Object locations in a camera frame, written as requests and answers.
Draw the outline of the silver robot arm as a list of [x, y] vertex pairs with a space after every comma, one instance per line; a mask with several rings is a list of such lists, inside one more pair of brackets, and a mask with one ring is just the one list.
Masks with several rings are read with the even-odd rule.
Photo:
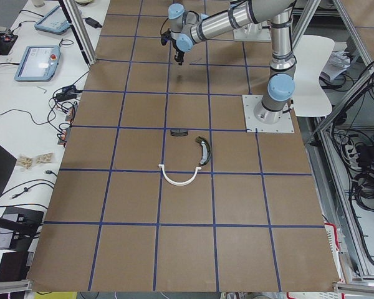
[[165, 24], [160, 30], [162, 45], [171, 44], [174, 60], [182, 65], [185, 53], [197, 45], [227, 32], [267, 22], [271, 40], [267, 90], [254, 107], [254, 116], [263, 124], [273, 125], [284, 114], [284, 107], [295, 90], [296, 58], [292, 42], [294, 1], [232, 1], [227, 9], [212, 15], [188, 10], [181, 3], [168, 7]]

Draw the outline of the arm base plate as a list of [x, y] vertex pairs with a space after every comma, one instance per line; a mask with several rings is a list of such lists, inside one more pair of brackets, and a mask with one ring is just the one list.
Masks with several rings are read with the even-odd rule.
[[271, 27], [264, 21], [260, 24], [248, 24], [242, 28], [233, 30], [235, 41], [242, 42], [270, 42]]
[[242, 95], [246, 131], [248, 133], [293, 133], [294, 126], [288, 105], [279, 112], [262, 106], [262, 95]]

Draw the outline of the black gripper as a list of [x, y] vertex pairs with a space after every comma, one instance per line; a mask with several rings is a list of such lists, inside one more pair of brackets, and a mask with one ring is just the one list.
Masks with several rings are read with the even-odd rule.
[[170, 42], [175, 50], [174, 60], [178, 63], [178, 65], [183, 65], [185, 53], [178, 48], [178, 46], [176, 45], [176, 39], [171, 34], [172, 32], [170, 29], [167, 29], [166, 31], [161, 33], [161, 45], [165, 46], [168, 42]]

